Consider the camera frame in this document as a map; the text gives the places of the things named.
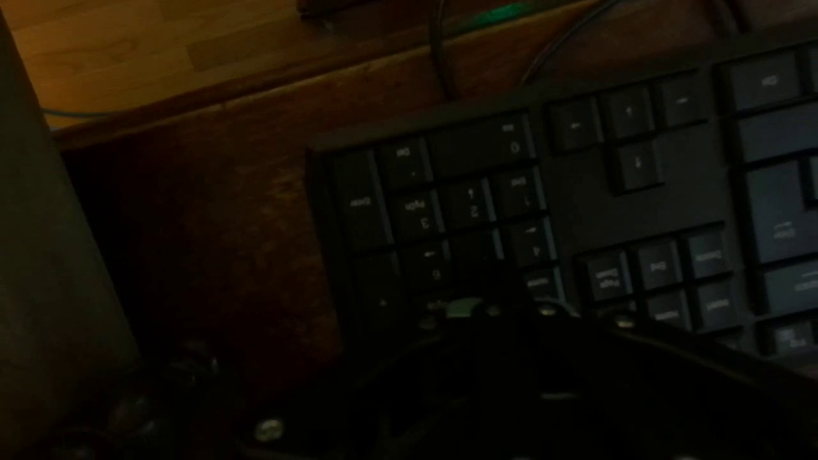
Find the black computer keyboard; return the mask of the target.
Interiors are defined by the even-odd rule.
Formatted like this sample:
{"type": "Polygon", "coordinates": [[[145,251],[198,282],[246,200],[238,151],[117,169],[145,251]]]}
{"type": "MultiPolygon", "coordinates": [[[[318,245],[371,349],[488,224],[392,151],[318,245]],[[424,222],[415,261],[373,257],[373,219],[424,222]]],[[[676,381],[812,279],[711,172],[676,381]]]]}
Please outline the black computer keyboard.
{"type": "Polygon", "coordinates": [[[779,362],[818,349],[812,25],[339,131],[306,186],[354,349],[499,283],[779,362]]]}

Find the black bar bracket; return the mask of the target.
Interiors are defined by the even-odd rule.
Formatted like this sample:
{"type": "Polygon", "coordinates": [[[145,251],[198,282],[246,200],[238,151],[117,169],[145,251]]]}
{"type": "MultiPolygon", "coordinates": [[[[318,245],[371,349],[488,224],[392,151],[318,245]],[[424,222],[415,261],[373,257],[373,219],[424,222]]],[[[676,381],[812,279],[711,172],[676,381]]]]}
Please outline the black bar bracket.
{"type": "Polygon", "coordinates": [[[373,0],[296,0],[301,22],[350,27],[369,9],[373,0]]]}

